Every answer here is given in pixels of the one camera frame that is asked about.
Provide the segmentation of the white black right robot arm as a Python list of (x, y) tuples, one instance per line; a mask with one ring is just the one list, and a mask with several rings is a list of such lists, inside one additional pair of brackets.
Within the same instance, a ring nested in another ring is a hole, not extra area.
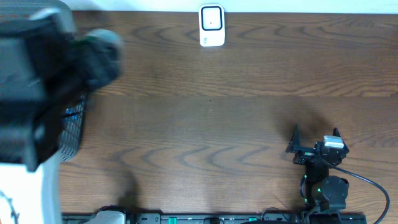
[(305, 201), (305, 216), (338, 213), (346, 208), (349, 183), (346, 179), (330, 175), (330, 169), (341, 164), (349, 149), (335, 128), (331, 136), (324, 136), (313, 147), (300, 142), (299, 127), (285, 150), (294, 154), (293, 163), (305, 167), (300, 194)]

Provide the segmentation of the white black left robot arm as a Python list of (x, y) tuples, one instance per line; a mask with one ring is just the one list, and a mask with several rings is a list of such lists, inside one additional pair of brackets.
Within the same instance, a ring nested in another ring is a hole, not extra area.
[(88, 95), (118, 78), (123, 42), (76, 38), (62, 1), (1, 2), (1, 222), (64, 223), (59, 168), (79, 149)]

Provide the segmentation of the blue Oreo cookie pack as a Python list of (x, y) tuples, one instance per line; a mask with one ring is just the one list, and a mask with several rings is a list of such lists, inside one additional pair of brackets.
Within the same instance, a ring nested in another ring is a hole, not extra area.
[(67, 121), (78, 121), (82, 114), (82, 106), (78, 105), (74, 108), (67, 108), (64, 114), (64, 120)]

